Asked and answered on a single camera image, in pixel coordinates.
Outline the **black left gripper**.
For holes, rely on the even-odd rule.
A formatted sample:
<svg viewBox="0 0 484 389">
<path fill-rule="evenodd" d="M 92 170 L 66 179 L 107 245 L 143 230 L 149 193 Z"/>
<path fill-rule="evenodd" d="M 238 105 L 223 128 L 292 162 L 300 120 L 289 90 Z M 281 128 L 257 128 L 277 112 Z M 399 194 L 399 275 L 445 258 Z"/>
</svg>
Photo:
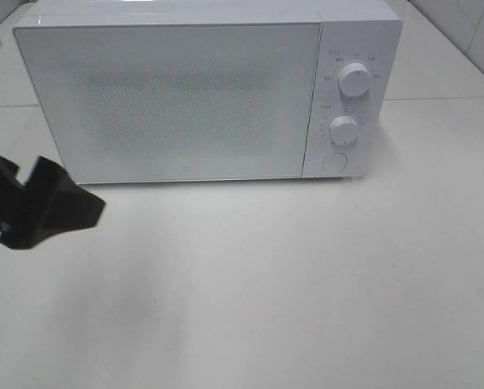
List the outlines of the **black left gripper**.
<svg viewBox="0 0 484 389">
<path fill-rule="evenodd" d="M 0 156 L 0 243 L 29 250 L 61 233 L 97 225 L 105 201 L 76 185 L 67 171 L 40 156 L 28 181 L 19 166 Z"/>
</svg>

